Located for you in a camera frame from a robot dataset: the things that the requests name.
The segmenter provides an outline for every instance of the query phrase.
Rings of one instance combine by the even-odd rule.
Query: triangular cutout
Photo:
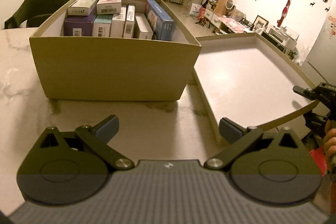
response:
[[[296,143],[294,142],[292,136],[288,133],[285,133],[283,135],[279,145],[284,146],[284,147],[298,148]]]
[[[46,147],[53,147],[53,146],[58,146],[58,141],[56,140],[55,135],[51,133],[45,137],[40,147],[46,148]]]

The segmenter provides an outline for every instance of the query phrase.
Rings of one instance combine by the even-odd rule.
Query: picture frame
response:
[[[255,32],[259,28],[267,28],[268,21],[261,17],[260,15],[257,15],[255,21],[253,22],[253,27],[251,28],[252,32]]]

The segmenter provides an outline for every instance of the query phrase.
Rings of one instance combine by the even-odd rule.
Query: white drawer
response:
[[[204,12],[204,16],[211,20],[212,19],[212,15],[213,15],[213,12],[211,12],[209,9],[206,9],[205,12]]]
[[[222,22],[219,20],[218,15],[216,14],[212,15],[211,23],[215,25],[218,29],[221,28]]]

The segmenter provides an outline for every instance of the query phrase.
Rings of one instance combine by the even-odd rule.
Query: black mechanical device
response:
[[[327,83],[320,83],[314,89],[303,89],[299,86],[294,86],[293,91],[309,100],[319,100],[330,110],[327,117],[317,115],[312,111],[304,115],[306,126],[314,134],[319,135],[321,138],[325,137],[327,120],[331,120],[332,128],[336,128],[336,86]],[[330,178],[332,182],[336,182],[336,155],[331,159],[331,169]]]
[[[229,119],[222,124],[233,134],[245,131]],[[114,115],[74,132],[46,128],[17,173],[25,203],[0,215],[0,223],[336,223],[312,203],[322,176],[290,128],[274,134],[249,128],[204,166],[198,160],[135,166],[107,145],[118,129]]]

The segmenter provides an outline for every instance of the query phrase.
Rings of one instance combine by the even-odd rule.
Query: blue box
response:
[[[155,0],[147,1],[146,17],[154,32],[153,39],[171,41],[174,21]]]

